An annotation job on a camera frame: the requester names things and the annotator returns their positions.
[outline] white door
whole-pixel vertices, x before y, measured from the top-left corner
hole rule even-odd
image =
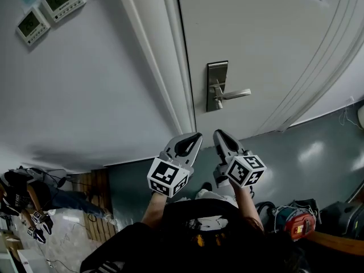
[[[320,62],[317,56],[330,55],[334,40],[328,36],[335,38],[345,27],[349,4],[349,0],[180,0],[196,125],[204,135],[204,146],[213,145],[209,135],[216,129],[238,139],[275,129],[277,120],[268,124],[272,114],[287,107],[282,102],[294,98],[295,88],[313,76],[310,70]],[[206,112],[206,65],[218,61],[228,61],[225,93],[249,88],[251,95],[223,101],[223,109]]]

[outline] door lever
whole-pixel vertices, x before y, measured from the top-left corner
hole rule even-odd
[[[250,89],[233,91],[224,94],[226,74],[228,72],[228,61],[210,63],[207,65],[208,72],[208,94],[206,110],[215,111],[222,109],[223,100],[231,100],[234,98],[251,95]]]
[[[216,103],[216,109],[222,109],[222,100],[231,100],[234,98],[248,96],[248,95],[251,95],[251,91],[250,91],[250,89],[244,89],[241,91],[233,91],[233,92],[223,94],[221,87],[218,86],[218,87],[215,87],[215,94],[216,94],[216,96],[214,97],[214,100]]]

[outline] person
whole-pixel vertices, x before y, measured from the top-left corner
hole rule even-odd
[[[90,254],[80,272],[299,272],[305,264],[289,235],[267,234],[248,188],[235,199],[205,183],[195,200],[168,205],[153,193],[141,220]]]
[[[8,171],[0,177],[0,201],[6,205],[3,212],[12,210],[12,215],[22,214],[29,227],[36,228],[30,214],[38,212],[44,216],[44,211],[57,208],[82,210],[106,222],[114,223],[112,214],[91,202],[86,201],[87,195],[77,191],[63,191],[42,181],[28,183],[28,177]]]

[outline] cable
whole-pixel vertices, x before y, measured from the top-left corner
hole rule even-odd
[[[39,250],[42,252],[42,255],[44,256],[44,258],[46,259],[46,255],[44,255],[44,253],[43,253],[42,249],[40,248],[40,246],[39,246],[39,244],[38,244],[38,241],[37,241],[37,240],[34,240],[34,241],[35,241],[35,243],[38,245],[38,248],[39,248]]]
[[[355,122],[353,122],[353,121],[351,121],[350,119],[349,119],[349,117],[348,117],[348,109],[347,109],[347,107],[348,107],[348,105],[346,105],[345,106],[345,109],[344,109],[344,111],[340,114],[340,116],[339,116],[339,123],[342,125],[342,126],[344,126],[345,125],[345,119],[347,120],[347,121],[349,121],[350,123],[352,123],[353,125],[356,125],[360,130],[363,130],[363,128],[361,128],[358,124],[356,124]]]
[[[263,208],[269,206],[269,208],[273,209],[275,208],[275,205],[273,204],[273,202],[270,201],[265,201],[260,203],[259,207],[257,208],[257,212],[260,215],[260,213],[262,212]]]
[[[315,214],[313,213],[313,210],[312,210],[312,208],[311,208],[311,206],[310,205],[305,205],[305,206],[302,206],[302,205],[298,205],[297,204],[297,206],[300,206],[300,207],[302,207],[302,208],[305,208],[305,207],[309,207],[309,209],[308,209],[308,211],[310,212],[310,214],[313,216],[313,218],[315,219],[315,224],[316,224],[316,216],[315,216]],[[275,216],[274,216],[274,232],[275,233],[277,233],[277,231],[276,231],[276,229],[275,229],[275,226],[276,226],[276,220],[277,220],[277,215],[278,215],[278,213],[279,212],[281,212],[283,209],[285,209],[285,208],[294,208],[294,209],[298,209],[297,207],[294,207],[294,206],[289,206],[289,205],[282,205],[282,206],[279,206],[278,208],[277,208],[277,212],[276,212],[276,214],[275,214]]]
[[[55,175],[51,175],[51,174],[49,174],[47,171],[44,171],[44,170],[40,170],[40,169],[38,169],[38,168],[36,168],[36,167],[32,167],[32,168],[30,168],[30,169],[36,169],[37,171],[39,171],[39,172],[41,172],[41,173],[44,173],[44,174],[46,174],[46,175],[48,175],[49,177],[51,177],[52,178],[52,180],[54,181],[54,182],[56,182],[57,183],[57,181],[54,179],[54,178],[57,178],[57,179],[63,179],[64,177],[58,177],[58,176],[55,176]],[[85,186],[91,186],[91,187],[94,187],[93,185],[90,185],[90,184],[84,184],[84,183],[81,183],[81,182],[72,182],[72,181],[70,181],[70,180],[68,180],[68,179],[66,179],[66,181],[67,182],[71,182],[71,183],[74,183],[74,184],[81,184],[81,185],[85,185]]]
[[[51,199],[49,199],[39,210],[37,210],[37,212],[40,212],[41,210],[43,210],[43,208],[45,208],[47,206],[48,203],[52,202],[53,199],[58,195],[59,193],[59,189],[57,188],[57,193],[53,195],[53,197],[51,197]]]
[[[68,268],[65,264],[63,264],[61,261],[59,261],[59,260],[54,260],[54,261],[50,261],[50,260],[48,260],[48,259],[46,259],[48,262],[50,262],[50,263],[55,263],[55,262],[60,262],[68,271],[70,271],[70,272],[74,272],[74,273],[78,273],[78,272],[76,272],[76,271],[73,271],[73,270],[71,270],[70,268]]]
[[[85,229],[86,229],[86,231],[88,231],[90,234],[91,234],[91,231],[85,226],[85,225],[82,225],[82,224],[80,224],[79,222],[74,222],[74,221],[70,221],[70,222],[73,222],[75,225],[80,225],[80,226],[83,226]]]
[[[254,196],[255,196],[255,193],[254,193],[254,191],[253,191],[253,186],[250,186],[250,194],[253,194],[253,195],[251,196],[251,199],[253,199],[253,198],[254,198]]]
[[[88,218],[88,220],[89,220],[90,222],[97,222],[96,216],[93,216],[93,217],[95,217],[95,220],[92,220],[92,219],[90,218],[90,216],[93,216],[93,215],[92,215],[92,214],[90,214],[90,213],[88,213],[88,214],[87,214],[87,218]]]

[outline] floor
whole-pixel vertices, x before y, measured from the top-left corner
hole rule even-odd
[[[16,229],[13,233],[20,237],[24,249],[34,249],[39,255],[44,255],[50,261],[59,260],[69,269],[79,272],[81,262],[101,245],[100,242],[88,239],[87,231],[84,227],[83,212],[78,210],[59,210],[52,216],[52,235],[44,235],[47,239],[45,244],[39,244],[27,234],[28,227],[22,224],[19,217],[13,217]],[[50,272],[70,273],[60,262],[52,262],[54,269]]]
[[[357,122],[361,101],[348,107],[348,117]],[[364,131],[342,123],[343,110],[289,128],[242,140],[245,149],[259,155],[268,170],[255,186],[254,202],[283,205],[294,199],[314,198],[320,208],[346,201],[364,181]],[[201,150],[188,185],[171,199],[192,198],[202,184],[213,180],[220,162],[214,148]],[[141,220],[150,200],[147,173],[152,160],[109,167],[111,200],[118,229]],[[230,188],[216,191],[232,194]]]

